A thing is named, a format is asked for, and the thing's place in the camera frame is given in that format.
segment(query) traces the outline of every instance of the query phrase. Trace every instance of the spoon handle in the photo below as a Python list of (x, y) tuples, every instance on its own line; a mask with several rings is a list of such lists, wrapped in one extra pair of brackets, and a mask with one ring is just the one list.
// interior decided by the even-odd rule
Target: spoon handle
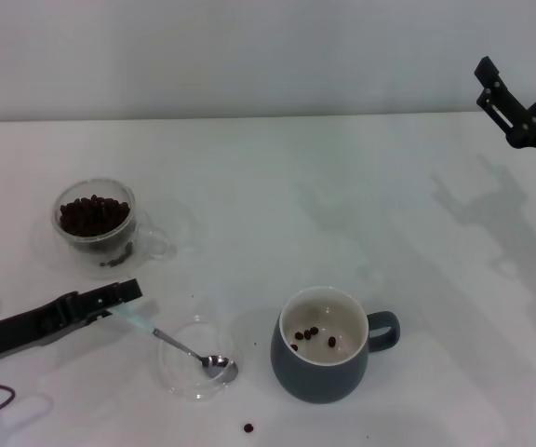
[(192, 357), (197, 358), (198, 360), (202, 360), (200, 356), (198, 356), (193, 350), (191, 350), (186, 345), (182, 345), (177, 340), (175, 340), (173, 337), (166, 335), (164, 332), (162, 332), (160, 329), (154, 328), (153, 335), (157, 338), (160, 338), (163, 342), (167, 342), (170, 345), (175, 346), (176, 348), (180, 349), (181, 351), (185, 352), (186, 354), (189, 354)]

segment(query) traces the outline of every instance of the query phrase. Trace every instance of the metal spoon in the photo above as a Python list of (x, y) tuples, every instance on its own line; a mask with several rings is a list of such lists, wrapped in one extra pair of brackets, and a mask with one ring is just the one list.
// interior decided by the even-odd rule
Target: metal spoon
[(237, 368), (236, 363), (234, 361), (230, 361), (226, 357), (199, 356), (189, 347), (187, 347), (186, 345), (182, 345), (173, 337), (165, 334), (164, 332), (162, 332), (160, 329), (157, 329), (157, 328), (154, 328), (153, 335), (157, 338), (160, 338), (163, 342), (167, 342), (170, 345), (175, 346), (176, 348), (180, 349), (184, 353), (189, 354), (190, 356), (195, 357), (196, 359), (200, 360), (200, 363), (202, 363), (202, 369), (204, 370), (204, 373), (211, 379), (214, 379), (220, 373), (224, 372), (224, 375), (221, 377), (221, 381), (224, 384), (228, 384), (229, 382), (233, 382), (234, 379), (239, 374), (239, 370)]

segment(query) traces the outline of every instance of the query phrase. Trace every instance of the ceramic mug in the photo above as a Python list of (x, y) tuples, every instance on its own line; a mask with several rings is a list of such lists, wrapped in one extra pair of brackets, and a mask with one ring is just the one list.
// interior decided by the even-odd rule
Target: ceramic mug
[[(318, 332), (300, 340), (300, 333), (312, 327)], [(369, 336), (369, 331), (385, 328), (389, 330)], [(363, 378), (369, 353), (396, 345), (399, 336), (400, 324), (392, 312), (366, 317), (352, 296), (331, 287), (313, 287), (295, 294), (281, 310), (270, 359), (278, 382), (291, 395), (328, 403), (350, 394)]]

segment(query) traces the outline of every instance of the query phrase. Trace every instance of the glass cup handle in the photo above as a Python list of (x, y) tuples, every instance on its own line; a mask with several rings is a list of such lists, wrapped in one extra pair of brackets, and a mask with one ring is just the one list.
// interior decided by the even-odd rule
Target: glass cup handle
[(138, 238), (143, 251), (153, 259), (165, 259), (174, 254), (175, 246), (168, 241), (165, 232), (153, 225), (140, 225)]

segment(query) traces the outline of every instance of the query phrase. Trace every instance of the glass mug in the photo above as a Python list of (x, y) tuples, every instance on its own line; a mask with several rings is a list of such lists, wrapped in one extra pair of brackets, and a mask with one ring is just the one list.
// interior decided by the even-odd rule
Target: glass mug
[[(100, 236), (74, 236), (63, 230), (60, 225), (61, 205), (93, 195), (119, 203), (127, 202), (127, 218), (115, 229)], [(67, 188), (53, 204), (51, 222), (69, 246), (69, 253), (77, 266), (88, 276), (96, 278), (125, 274), (146, 259), (164, 259), (175, 250), (165, 232), (154, 227), (146, 213), (138, 209), (131, 189), (112, 179), (91, 179)]]

